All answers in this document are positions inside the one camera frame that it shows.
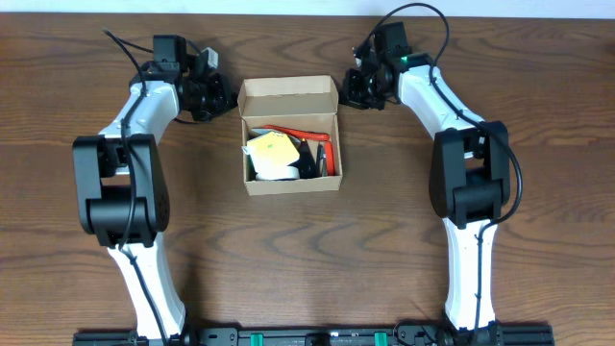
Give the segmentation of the brown cardboard box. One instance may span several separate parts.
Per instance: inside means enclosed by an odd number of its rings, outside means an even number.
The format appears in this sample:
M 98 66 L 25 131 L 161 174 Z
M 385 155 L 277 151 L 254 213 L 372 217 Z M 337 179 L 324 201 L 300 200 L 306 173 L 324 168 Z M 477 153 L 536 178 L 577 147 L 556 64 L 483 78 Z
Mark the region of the brown cardboard box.
M 243 81 L 238 95 L 242 143 L 264 125 L 275 125 L 330 136 L 334 176 L 294 181 L 257 181 L 256 171 L 243 157 L 243 181 L 251 196 L 338 190 L 343 169 L 337 119 L 338 92 L 328 75 L 259 78 Z

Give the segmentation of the red stapler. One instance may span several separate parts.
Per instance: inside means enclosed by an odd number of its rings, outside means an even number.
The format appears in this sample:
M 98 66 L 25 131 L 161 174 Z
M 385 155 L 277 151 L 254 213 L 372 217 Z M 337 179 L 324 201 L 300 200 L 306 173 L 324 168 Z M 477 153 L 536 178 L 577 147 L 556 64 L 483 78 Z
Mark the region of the red stapler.
M 333 148 L 330 141 L 324 141 L 319 144 L 318 163 L 322 177 L 335 175 Z

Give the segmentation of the red utility knife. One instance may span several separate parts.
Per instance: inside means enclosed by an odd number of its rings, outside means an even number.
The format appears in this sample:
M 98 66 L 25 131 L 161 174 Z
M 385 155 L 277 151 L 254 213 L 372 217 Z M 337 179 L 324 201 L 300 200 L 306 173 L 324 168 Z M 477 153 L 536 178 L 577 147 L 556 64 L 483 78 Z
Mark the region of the red utility knife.
M 278 131 L 278 132 L 281 132 L 281 133 L 284 133 L 290 136 L 297 137 L 298 139 L 314 140 L 314 141 L 329 141 L 330 140 L 330 136 L 326 133 L 307 132 L 307 131 L 301 131 L 301 130 L 296 130 L 296 129 L 275 126 L 275 125 L 264 125 L 263 129 Z

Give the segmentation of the white yellow sticky note pad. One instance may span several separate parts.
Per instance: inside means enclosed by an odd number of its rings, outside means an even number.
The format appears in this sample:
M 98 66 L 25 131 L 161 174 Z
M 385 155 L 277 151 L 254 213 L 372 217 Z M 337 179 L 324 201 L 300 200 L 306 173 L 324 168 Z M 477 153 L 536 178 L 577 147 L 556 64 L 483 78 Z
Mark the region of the white yellow sticky note pad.
M 287 134 L 269 132 L 250 139 L 242 147 L 251 159 L 257 173 L 270 173 L 284 168 L 300 158 L 300 154 Z

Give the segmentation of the white tape roll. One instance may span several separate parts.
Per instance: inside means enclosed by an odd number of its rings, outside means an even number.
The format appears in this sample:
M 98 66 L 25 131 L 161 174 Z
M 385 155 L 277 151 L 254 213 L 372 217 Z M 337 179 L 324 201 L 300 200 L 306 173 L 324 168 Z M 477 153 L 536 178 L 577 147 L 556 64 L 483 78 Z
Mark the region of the white tape roll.
M 288 181 L 298 180 L 299 178 L 299 169 L 288 165 L 263 168 L 256 174 L 257 181 Z

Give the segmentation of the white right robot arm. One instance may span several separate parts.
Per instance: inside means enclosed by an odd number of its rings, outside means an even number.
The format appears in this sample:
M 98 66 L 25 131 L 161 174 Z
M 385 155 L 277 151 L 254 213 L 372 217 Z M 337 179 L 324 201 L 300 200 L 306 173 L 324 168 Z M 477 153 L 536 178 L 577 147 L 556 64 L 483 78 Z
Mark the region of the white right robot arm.
M 495 222 L 510 197 L 507 129 L 460 101 L 431 56 L 408 45 L 401 22 L 377 27 L 354 55 L 357 68 L 346 73 L 341 103 L 381 110 L 395 101 L 417 116 L 433 141 L 429 195 L 449 253 L 445 312 L 458 331 L 483 329 L 496 319 L 491 260 Z

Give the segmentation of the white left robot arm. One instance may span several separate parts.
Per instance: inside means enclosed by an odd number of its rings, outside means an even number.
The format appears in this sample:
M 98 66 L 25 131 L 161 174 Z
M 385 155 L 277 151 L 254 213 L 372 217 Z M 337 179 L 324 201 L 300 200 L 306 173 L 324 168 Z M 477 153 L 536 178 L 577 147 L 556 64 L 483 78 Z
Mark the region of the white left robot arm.
M 129 97 L 112 123 L 72 144 L 79 220 L 118 265 L 131 296 L 136 327 L 128 332 L 78 332 L 75 345 L 197 345 L 173 284 L 164 231 L 170 198 L 158 146 L 182 112 L 210 122 L 237 105 L 217 71 L 218 53 L 178 35 L 155 35 L 148 62 L 134 64 Z

